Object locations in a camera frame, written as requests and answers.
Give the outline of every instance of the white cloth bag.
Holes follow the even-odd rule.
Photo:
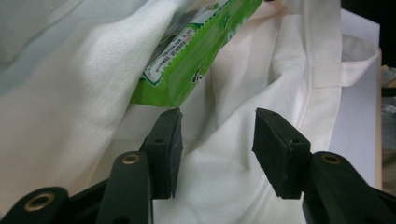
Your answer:
[[[165,110],[130,105],[124,114],[153,43],[190,3],[120,1],[113,14],[95,3],[83,1],[0,67],[2,212],[34,189],[73,194],[106,178]],[[301,202],[278,199],[251,152],[255,109],[280,113],[313,151],[328,149],[341,87],[379,55],[342,37],[340,18],[335,0],[262,4],[181,107],[177,196],[155,203],[156,223],[304,223]]]

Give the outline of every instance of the green plastic wrapper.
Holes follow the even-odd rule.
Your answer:
[[[221,0],[185,13],[166,31],[131,103],[179,107],[262,0]]]

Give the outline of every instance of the screw hole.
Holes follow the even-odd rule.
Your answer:
[[[47,207],[55,199],[52,192],[41,193],[27,202],[24,209],[28,212],[34,212]]]
[[[131,221],[129,220],[128,217],[117,217],[114,221],[113,224],[130,224]]]
[[[335,164],[335,165],[338,165],[338,164],[341,163],[341,160],[340,160],[338,157],[334,156],[334,155],[323,154],[323,155],[321,156],[321,158],[322,158],[324,161],[326,161],[327,163],[331,163],[331,164]]]
[[[140,158],[137,155],[127,155],[124,158],[122,158],[122,162],[127,165],[134,164],[134,163],[138,162],[139,160],[140,160]]]

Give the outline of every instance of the black plastic part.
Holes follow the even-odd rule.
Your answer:
[[[376,193],[376,196],[388,207],[393,214],[396,214],[396,197],[390,195],[384,191],[373,189],[372,190]]]
[[[2,224],[69,223],[69,198],[62,188],[44,188],[21,198],[6,214]]]
[[[298,176],[312,155],[309,148],[309,141],[279,114],[257,109],[253,152],[278,197],[301,197]]]
[[[183,150],[181,118],[178,108],[163,112],[139,150],[149,157],[152,199],[175,197]]]
[[[312,156],[309,172],[330,224],[396,223],[396,216],[345,158],[317,152]]]
[[[99,206],[105,193],[107,180],[104,180],[70,198],[73,224],[95,223]]]
[[[329,223],[329,216],[323,202],[318,197],[304,196],[303,211],[306,224],[327,224]]]
[[[116,158],[107,180],[97,224],[152,222],[149,159],[145,152]]]

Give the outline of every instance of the white fabric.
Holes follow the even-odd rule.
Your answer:
[[[3,212],[33,189],[75,193],[106,178],[165,110],[126,107],[155,44],[190,2],[97,2],[83,1],[1,65]],[[341,86],[379,53],[342,38],[338,1],[285,4],[263,3],[181,107],[177,196],[155,202],[156,223],[304,223],[301,202],[278,199],[251,152],[255,109],[275,110],[313,151],[327,150]]]
[[[1,0],[0,62],[13,59],[26,42],[52,25],[81,0]]]

